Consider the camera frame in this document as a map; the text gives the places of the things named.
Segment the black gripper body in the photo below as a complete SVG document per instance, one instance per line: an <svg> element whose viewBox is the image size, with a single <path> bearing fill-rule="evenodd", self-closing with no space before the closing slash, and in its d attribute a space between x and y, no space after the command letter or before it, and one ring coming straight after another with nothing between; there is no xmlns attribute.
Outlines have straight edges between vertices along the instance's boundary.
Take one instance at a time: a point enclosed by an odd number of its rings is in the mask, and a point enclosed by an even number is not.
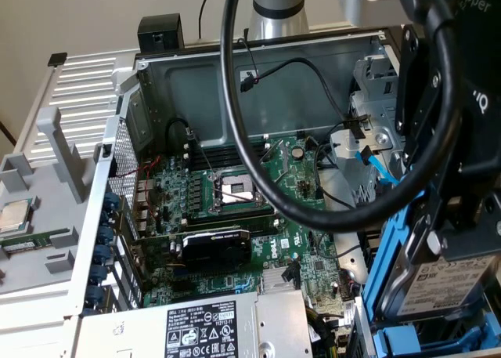
<svg viewBox="0 0 501 358"><path fill-rule="evenodd" d="M460 182L482 198L500 176L500 0L456 0L463 72Z"/></svg>

